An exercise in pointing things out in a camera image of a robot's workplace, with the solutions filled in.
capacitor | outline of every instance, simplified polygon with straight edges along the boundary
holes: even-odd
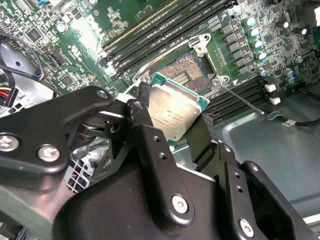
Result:
[[[296,27],[293,29],[293,32],[297,35],[304,36],[308,33],[308,30],[306,28]]]
[[[257,59],[261,60],[261,61],[264,61],[264,60],[266,60],[266,58],[267,58],[267,54],[266,54],[264,51],[259,51],[259,52],[255,55],[255,57],[256,57]]]
[[[277,21],[275,24],[278,28],[286,29],[289,27],[289,23],[287,21]]]
[[[259,29],[258,28],[250,28],[248,30],[248,35],[250,37],[254,37],[254,38],[257,37],[259,35]]]
[[[262,49],[264,47],[264,43],[258,39],[254,40],[251,45],[255,49]]]
[[[256,20],[252,16],[248,16],[247,18],[244,19],[244,25],[253,27],[256,24]]]
[[[296,64],[301,64],[304,61],[304,58],[302,56],[297,56],[295,59]]]
[[[59,33],[64,33],[68,30],[68,25],[65,22],[58,22],[56,25],[56,29]]]
[[[295,71],[293,71],[292,69],[290,68],[287,68],[285,71],[284,71],[284,75],[288,78],[293,78],[296,76],[296,73]]]
[[[283,19],[284,19],[286,22],[288,22],[288,23],[291,22],[290,15],[289,15],[289,13],[287,13],[287,12],[285,12],[285,13],[283,14]]]
[[[287,77],[286,80],[291,85],[295,84],[297,82],[297,78],[296,77]]]
[[[263,67],[260,67],[260,68],[258,69],[258,73],[259,73],[259,75],[260,75],[261,77],[265,77],[265,76],[268,75],[267,70],[265,70]]]

electrolytic capacitor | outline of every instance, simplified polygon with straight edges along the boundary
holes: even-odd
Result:
[[[257,37],[259,35],[259,29],[258,28],[250,28],[248,30],[248,35],[250,37],[254,37],[254,38]]]
[[[285,71],[284,71],[284,75],[288,78],[293,78],[296,76],[296,72],[293,71],[292,69],[290,68],[287,68]]]
[[[253,27],[256,24],[256,20],[252,16],[248,16],[243,21],[244,25]]]
[[[282,28],[282,29],[286,29],[289,27],[289,23],[287,21],[277,21],[275,23],[275,25],[278,27],[278,28]]]
[[[259,59],[261,61],[266,60],[267,58],[267,54],[264,51],[259,51],[256,55],[255,55],[256,59]]]
[[[265,77],[265,76],[268,75],[267,70],[265,70],[263,67],[260,67],[260,68],[258,69],[258,73],[259,73],[259,75],[260,75],[261,77]]]
[[[56,29],[59,33],[64,33],[68,30],[68,25],[65,22],[58,22],[56,25]]]
[[[307,34],[308,30],[306,28],[296,27],[293,32],[297,35],[304,36]]]
[[[295,84],[297,82],[297,78],[296,77],[287,77],[286,80],[291,85]]]
[[[264,47],[264,43],[258,39],[254,40],[251,45],[255,49],[262,49]]]

hole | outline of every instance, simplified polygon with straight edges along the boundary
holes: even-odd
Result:
[[[166,160],[166,159],[167,159],[167,156],[166,156],[163,152],[161,152],[161,153],[159,154],[159,157],[160,157],[161,159],[163,159],[163,160]]]
[[[236,189],[237,189],[240,193],[243,193],[243,192],[244,192],[240,186],[236,186]]]
[[[140,108],[140,109],[143,109],[143,108],[144,108],[144,106],[143,106],[139,101],[135,101],[133,104],[134,104],[137,108]]]
[[[111,129],[110,129],[110,132],[111,133],[115,133],[115,132],[117,132],[119,130],[119,125],[118,124],[112,124],[111,125]]]
[[[108,98],[108,95],[107,95],[107,93],[105,91],[99,90],[99,91],[96,91],[96,94],[99,97],[103,98],[103,99],[107,99]]]
[[[22,105],[20,103],[18,103],[17,105],[14,106],[16,109],[20,109],[22,107]]]
[[[159,138],[158,136],[154,136],[154,137],[153,137],[153,140],[154,140],[155,142],[160,142],[160,138]]]
[[[227,145],[224,145],[224,149],[229,153],[231,152],[231,148],[229,146],[227,146]]]

integrated circuit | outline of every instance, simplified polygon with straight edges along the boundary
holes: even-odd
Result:
[[[61,78],[61,81],[66,85],[67,87],[73,84],[73,79],[69,75],[65,75],[63,78]]]
[[[266,43],[271,42],[273,39],[274,39],[274,38],[272,37],[272,34],[268,34],[268,35],[264,36],[264,41],[265,41]]]
[[[40,34],[40,32],[35,29],[35,28],[32,28],[28,33],[27,33],[28,37],[33,41],[33,42],[36,42],[38,41],[42,35]]]
[[[208,73],[205,70],[205,66],[203,66],[204,61],[204,58],[198,58],[197,54],[192,50],[156,72],[198,93],[210,87]]]

black cable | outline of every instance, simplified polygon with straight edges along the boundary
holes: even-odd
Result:
[[[36,52],[29,46],[28,43],[26,43],[25,41],[23,41],[22,39],[20,39],[17,36],[14,36],[14,35],[11,35],[11,34],[7,34],[7,33],[4,33],[4,32],[0,32],[0,36],[6,37],[6,38],[10,38],[10,39],[14,39],[14,40],[22,43],[33,54],[33,56],[35,57],[35,60],[36,60],[36,62],[38,64],[40,73],[44,74],[44,69],[42,68],[42,65],[41,65],[39,57],[37,56]]]

